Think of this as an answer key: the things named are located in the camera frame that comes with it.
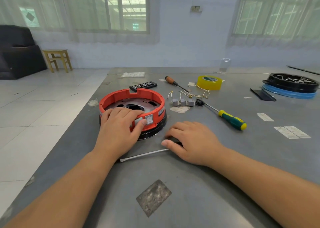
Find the wooden screwdriver handle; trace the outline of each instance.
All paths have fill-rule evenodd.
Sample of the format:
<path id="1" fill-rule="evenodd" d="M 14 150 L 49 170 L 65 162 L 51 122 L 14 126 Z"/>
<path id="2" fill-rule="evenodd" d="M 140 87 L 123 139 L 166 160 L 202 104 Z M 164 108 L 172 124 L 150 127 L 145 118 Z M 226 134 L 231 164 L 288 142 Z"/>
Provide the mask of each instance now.
<path id="1" fill-rule="evenodd" d="M 174 82 L 174 80 L 173 80 L 171 77 L 169 77 L 169 76 L 166 76 L 166 77 L 165 77 L 165 80 L 166 80 L 168 83 L 170 83 L 170 84 L 173 84 L 173 82 Z"/>

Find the orange screwdriver handle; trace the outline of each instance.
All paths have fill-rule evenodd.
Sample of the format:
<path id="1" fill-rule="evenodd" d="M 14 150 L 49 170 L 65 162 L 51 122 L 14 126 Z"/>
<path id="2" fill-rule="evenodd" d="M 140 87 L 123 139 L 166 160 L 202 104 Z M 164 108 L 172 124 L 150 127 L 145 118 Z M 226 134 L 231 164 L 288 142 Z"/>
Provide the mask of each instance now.
<path id="1" fill-rule="evenodd" d="M 165 80 L 166 80 L 168 83 L 170 83 L 170 84 L 173 84 L 173 85 L 178 86 L 178 84 L 177 84 L 171 77 L 169 77 L 169 76 L 166 76 L 166 77 L 165 77 Z"/>

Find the gray table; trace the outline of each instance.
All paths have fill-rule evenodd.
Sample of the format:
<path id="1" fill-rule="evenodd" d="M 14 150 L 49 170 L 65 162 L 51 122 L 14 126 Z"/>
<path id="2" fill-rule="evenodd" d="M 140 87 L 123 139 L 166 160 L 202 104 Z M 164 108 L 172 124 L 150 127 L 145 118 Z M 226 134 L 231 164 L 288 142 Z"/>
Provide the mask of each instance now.
<path id="1" fill-rule="evenodd" d="M 144 78 L 122 78 L 123 72 L 146 72 Z M 320 149 L 318 123 L 320 96 L 299 100 L 276 95 L 276 102 L 261 101 L 249 88 L 258 89 L 272 72 L 320 76 L 283 68 L 230 68 L 226 74 L 214 74 L 214 68 L 116 68 L 97 89 L 91 100 L 129 85 L 154 81 L 153 90 L 165 99 L 170 90 L 178 97 L 179 88 L 159 79 L 170 75 L 182 86 L 196 82 L 199 75 L 216 75 L 225 80 L 219 91 L 211 91 L 208 104 L 244 119 L 248 127 L 240 132 L 205 107 L 194 107 L 184 114 L 170 111 L 166 101 L 167 124 L 158 135 L 139 141 L 128 156 L 162 149 L 164 134 L 177 121 L 198 121 L 207 125 L 227 147 L 319 183 Z M 202 90 L 192 88 L 193 93 Z M 266 113 L 274 122 L 257 116 Z M 99 131 L 98 108 L 85 105 L 61 139 L 34 173 L 34 182 L 20 192 L 0 220 L 0 227 L 30 204 L 43 191 L 66 174 L 94 147 Z M 274 126 L 296 126 L 312 138 L 288 139 Z M 160 179 L 171 196 L 148 218 L 136 197 Z M 194 166 L 162 152 L 117 163 L 106 178 L 86 220 L 85 227 L 279 227 L 258 205 L 236 186 L 205 167 Z"/>

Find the dark rectangular patch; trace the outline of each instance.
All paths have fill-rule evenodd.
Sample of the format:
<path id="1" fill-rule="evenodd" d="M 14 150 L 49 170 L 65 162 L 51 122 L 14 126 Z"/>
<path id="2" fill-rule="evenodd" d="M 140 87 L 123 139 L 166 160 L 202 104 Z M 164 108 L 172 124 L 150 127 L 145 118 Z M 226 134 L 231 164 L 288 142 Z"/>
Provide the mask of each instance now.
<path id="1" fill-rule="evenodd" d="M 136 200 L 149 217 L 171 194 L 167 186 L 158 179 L 143 191 Z"/>

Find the red round device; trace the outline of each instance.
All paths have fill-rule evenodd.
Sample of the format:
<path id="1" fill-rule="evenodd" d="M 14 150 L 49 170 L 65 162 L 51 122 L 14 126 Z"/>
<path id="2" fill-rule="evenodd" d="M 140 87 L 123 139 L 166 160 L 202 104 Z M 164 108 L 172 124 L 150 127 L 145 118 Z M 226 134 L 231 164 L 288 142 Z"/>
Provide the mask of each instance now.
<path id="1" fill-rule="evenodd" d="M 107 109 L 123 107 L 143 110 L 145 113 L 137 116 L 130 126 L 130 131 L 134 129 L 138 121 L 146 119 L 147 124 L 139 138 L 145 139 L 163 129 L 167 119 L 164 103 L 161 94 L 149 89 L 138 88 L 136 93 L 130 93 L 129 89 L 118 90 L 101 99 L 99 103 L 100 120 Z"/>

